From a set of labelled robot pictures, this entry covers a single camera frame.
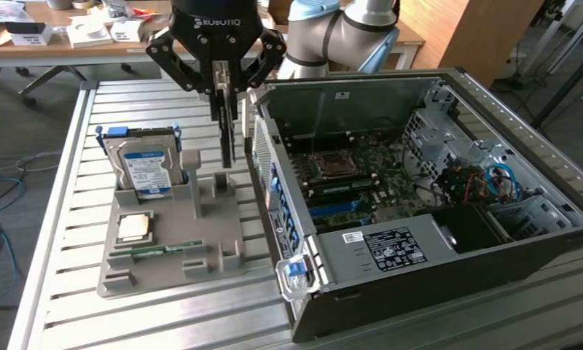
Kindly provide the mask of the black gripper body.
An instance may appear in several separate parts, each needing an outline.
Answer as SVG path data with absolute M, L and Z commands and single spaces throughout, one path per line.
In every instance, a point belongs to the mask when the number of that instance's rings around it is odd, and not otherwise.
M 200 61 L 243 58 L 264 31 L 256 1 L 173 1 L 172 36 Z

